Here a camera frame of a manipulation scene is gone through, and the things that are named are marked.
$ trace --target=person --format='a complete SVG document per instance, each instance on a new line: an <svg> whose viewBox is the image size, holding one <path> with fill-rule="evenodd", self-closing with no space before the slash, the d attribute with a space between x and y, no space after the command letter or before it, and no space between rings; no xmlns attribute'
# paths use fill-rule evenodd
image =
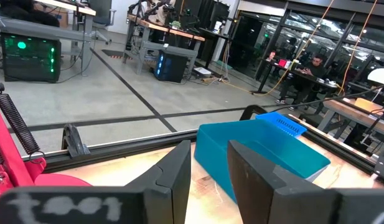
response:
<svg viewBox="0 0 384 224"><path fill-rule="evenodd" d="M0 12L12 19L59 27L59 20L49 13L34 9L33 0L0 0Z"/></svg>
<svg viewBox="0 0 384 224"><path fill-rule="evenodd" d="M317 54L316 56L314 56L312 61L304 67L304 69L297 68L295 69L295 71L301 72L306 75L312 75L317 78L322 78L325 75L325 69L322 64L323 59L323 55ZM297 98L293 102L294 105L297 105L301 103L302 100L309 94L313 85L314 83L310 82L309 80L293 76L292 74L288 74L287 79L284 81L283 86L281 88L280 99L276 100L276 103L285 104L287 91L291 86L294 86L297 89L301 89L301 91L298 93ZM290 107L289 110L294 111L295 107Z"/></svg>

